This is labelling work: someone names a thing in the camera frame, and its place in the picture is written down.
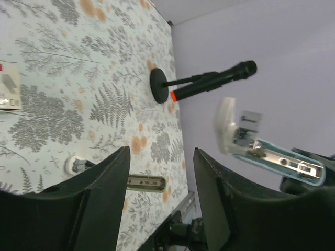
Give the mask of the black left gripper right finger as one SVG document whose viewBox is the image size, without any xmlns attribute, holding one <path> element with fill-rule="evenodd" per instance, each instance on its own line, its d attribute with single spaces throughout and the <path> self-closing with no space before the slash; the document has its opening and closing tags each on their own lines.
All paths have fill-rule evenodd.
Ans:
<svg viewBox="0 0 335 251">
<path fill-rule="evenodd" d="M 284 178 L 263 187 L 201 149 L 193 162 L 209 250 L 334 250 L 334 159 L 307 151 L 326 166 L 320 187 Z"/>
</svg>

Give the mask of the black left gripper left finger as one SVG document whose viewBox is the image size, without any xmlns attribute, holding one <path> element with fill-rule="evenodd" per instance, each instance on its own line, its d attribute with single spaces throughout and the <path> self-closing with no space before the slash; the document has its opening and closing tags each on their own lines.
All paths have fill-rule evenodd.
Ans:
<svg viewBox="0 0 335 251">
<path fill-rule="evenodd" d="M 130 149 L 118 159 L 130 169 Z M 115 250 L 126 189 L 85 186 L 75 177 L 41 193 L 1 192 L 1 250 Z"/>
</svg>

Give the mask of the light blue stapler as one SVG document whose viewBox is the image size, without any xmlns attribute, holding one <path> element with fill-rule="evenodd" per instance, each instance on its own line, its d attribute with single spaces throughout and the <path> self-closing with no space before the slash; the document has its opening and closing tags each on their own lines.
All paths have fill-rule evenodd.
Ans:
<svg viewBox="0 0 335 251">
<path fill-rule="evenodd" d="M 223 98 L 215 115 L 214 132 L 222 154 L 314 187 L 323 185 L 322 162 L 259 138 L 260 113 L 243 111 L 236 123 L 235 103 L 235 98 Z"/>
</svg>

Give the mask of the beige stapler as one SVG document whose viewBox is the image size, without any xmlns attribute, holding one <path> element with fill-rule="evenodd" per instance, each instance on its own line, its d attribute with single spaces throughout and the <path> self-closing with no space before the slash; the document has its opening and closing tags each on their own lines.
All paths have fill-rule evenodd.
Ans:
<svg viewBox="0 0 335 251">
<path fill-rule="evenodd" d="M 105 164 L 94 164 L 74 155 L 66 160 L 65 171 L 85 186 L 103 185 L 110 182 L 109 186 L 113 189 L 162 193 L 167 184 L 163 176 L 130 174 L 129 166 L 123 167 L 118 159 L 108 161 Z"/>
</svg>

